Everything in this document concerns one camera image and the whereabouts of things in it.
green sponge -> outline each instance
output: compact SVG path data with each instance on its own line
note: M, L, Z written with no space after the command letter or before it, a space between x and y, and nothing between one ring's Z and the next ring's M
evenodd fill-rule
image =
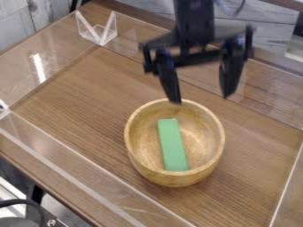
M182 138L176 119L158 119L157 132L161 144L164 169L169 171L188 170Z

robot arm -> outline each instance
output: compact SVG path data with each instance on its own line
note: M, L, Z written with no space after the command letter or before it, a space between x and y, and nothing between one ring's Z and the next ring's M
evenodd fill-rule
M173 30L140 44L144 71L158 76L165 95L176 104L181 103L177 67L221 60L218 79L226 98L236 90L245 60L252 55L253 29L249 26L216 26L213 1L217 0L173 0L176 21ZM221 49L206 51L205 46L217 42L221 43ZM170 55L170 47L180 48L180 55Z

wooden bowl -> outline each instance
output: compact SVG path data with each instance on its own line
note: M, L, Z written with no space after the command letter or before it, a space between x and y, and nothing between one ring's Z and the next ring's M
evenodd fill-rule
M189 170L162 169L157 120L178 121ZM124 130L132 165L156 184L184 187L200 182L213 171L224 150L224 129L213 113L197 103L182 100L180 106L166 99L142 105L130 115Z

wooden table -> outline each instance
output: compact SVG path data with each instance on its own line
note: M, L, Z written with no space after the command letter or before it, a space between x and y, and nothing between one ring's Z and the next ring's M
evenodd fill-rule
M161 18L112 1L94 1L81 11L90 21L100 22L109 9L169 26ZM58 23L66 29L74 27L68 19ZM29 143L40 149L44 159L65 168L85 187L76 186L70 178L45 165L45 160L28 155L17 145L0 154L93 225L129 226L90 197L90 191L105 187L94 175L97 164L196 226L268 226L301 144L301 78L249 60L240 93L222 100L214 79L217 64L180 72L182 97L213 111L224 125L226 141L212 175L190 187L170 189L148 182L126 157L122 130L130 113L164 97L157 79L142 74L138 61L93 46L11 107L85 157L81 162L74 153L58 151L46 139L34 140L30 131L19 130L19 134L32 133ZM300 223L301 207L292 212L296 218L290 222Z

bowl rim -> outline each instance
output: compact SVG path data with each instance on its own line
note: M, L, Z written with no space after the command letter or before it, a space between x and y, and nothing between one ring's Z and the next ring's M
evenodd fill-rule
M133 154L132 146L130 146L130 138L129 138L130 124L133 122L134 117L137 116L137 114L141 112L141 110L145 107L152 106L156 103L161 103L161 102L166 102L166 101L168 101L168 98L161 98L161 99L156 99L156 100L148 102L146 104L144 104L142 106L140 106L134 110L134 112L130 114L130 117L126 121L125 128L124 128L124 142L125 142L126 150L130 153L130 157L133 157L138 163L140 163L140 161L136 158L136 155ZM188 99L182 99L182 102L198 107L200 109L202 109L209 114L209 116L213 118L214 125L218 128L218 135L220 135L220 142L218 143L220 144L218 144L217 149L214 151L213 158L209 161L206 161L206 163L204 163L202 166L193 168L190 170L186 170L186 171L168 171L168 170L164 170L164 169L154 170L154 169L149 168L148 166L145 166L144 164L140 163L152 172L166 175L166 176L188 176L188 175L202 172L209 167L212 167L212 165L218 161L221 154L222 154L222 150L224 150L224 128L222 128L222 124L221 124L220 120L217 119L217 117L214 116L212 111L206 107L200 105L198 103L196 103L196 102L193 102Z

